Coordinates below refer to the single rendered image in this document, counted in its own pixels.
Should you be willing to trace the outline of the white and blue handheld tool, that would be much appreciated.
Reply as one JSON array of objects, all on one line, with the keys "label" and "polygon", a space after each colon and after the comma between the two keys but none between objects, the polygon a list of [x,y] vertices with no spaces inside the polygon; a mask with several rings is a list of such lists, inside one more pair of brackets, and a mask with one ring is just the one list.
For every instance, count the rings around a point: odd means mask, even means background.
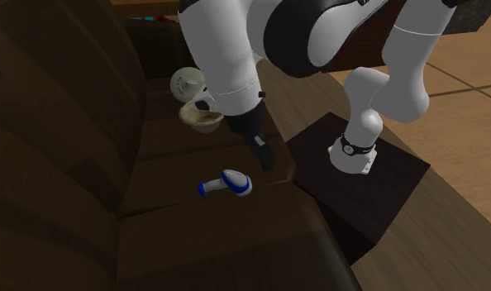
[{"label": "white and blue handheld tool", "polygon": [[198,193],[205,197],[208,192],[224,188],[230,189],[237,197],[248,195],[252,189],[252,181],[249,176],[233,169],[224,169],[219,179],[198,183]]}]

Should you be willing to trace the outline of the dark robot stand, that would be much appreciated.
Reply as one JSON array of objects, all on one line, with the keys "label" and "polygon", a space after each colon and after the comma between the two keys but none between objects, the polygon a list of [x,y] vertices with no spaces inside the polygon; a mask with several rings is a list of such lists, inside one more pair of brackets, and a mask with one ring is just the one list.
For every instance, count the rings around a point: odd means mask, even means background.
[{"label": "dark robot stand", "polygon": [[311,195],[347,262],[373,249],[422,180],[430,165],[379,138],[368,174],[346,174],[327,148],[347,120],[329,112],[286,142],[296,164],[294,184]]}]

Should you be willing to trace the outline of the brown sofa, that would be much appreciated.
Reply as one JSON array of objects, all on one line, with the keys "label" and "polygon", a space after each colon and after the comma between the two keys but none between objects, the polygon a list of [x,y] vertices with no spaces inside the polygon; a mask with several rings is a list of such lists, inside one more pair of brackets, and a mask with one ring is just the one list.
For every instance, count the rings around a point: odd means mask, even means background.
[{"label": "brown sofa", "polygon": [[[270,115],[263,171],[226,125],[179,119],[177,24],[110,0],[0,0],[0,291],[362,291]],[[252,191],[198,193],[224,169]]]}]

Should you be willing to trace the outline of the beige bowl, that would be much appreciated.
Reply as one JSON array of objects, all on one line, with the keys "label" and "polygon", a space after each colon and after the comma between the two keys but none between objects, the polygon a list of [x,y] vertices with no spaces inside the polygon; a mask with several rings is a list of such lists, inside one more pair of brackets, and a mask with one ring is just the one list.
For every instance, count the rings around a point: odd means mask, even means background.
[{"label": "beige bowl", "polygon": [[215,131],[224,116],[218,112],[198,110],[194,101],[185,103],[179,109],[180,120],[200,133],[210,133]]}]

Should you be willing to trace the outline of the white round disc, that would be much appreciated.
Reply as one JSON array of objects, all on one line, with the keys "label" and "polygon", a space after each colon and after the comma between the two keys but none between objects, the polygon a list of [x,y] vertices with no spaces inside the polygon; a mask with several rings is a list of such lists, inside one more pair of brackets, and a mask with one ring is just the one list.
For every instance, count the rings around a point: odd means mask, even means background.
[{"label": "white round disc", "polygon": [[197,93],[202,92],[205,86],[203,73],[194,67],[183,67],[177,70],[169,82],[171,93],[182,103],[191,101]]}]

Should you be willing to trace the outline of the dark wooden table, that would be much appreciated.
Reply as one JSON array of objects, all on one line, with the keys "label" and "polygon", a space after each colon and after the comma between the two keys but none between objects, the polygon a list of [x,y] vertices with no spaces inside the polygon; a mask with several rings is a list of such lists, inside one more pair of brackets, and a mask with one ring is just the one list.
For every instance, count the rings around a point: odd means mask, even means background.
[{"label": "dark wooden table", "polygon": [[[407,0],[388,0],[372,17],[353,31],[323,73],[383,66],[381,51]],[[444,35],[476,32],[491,16],[491,0],[466,0],[455,10]]]}]

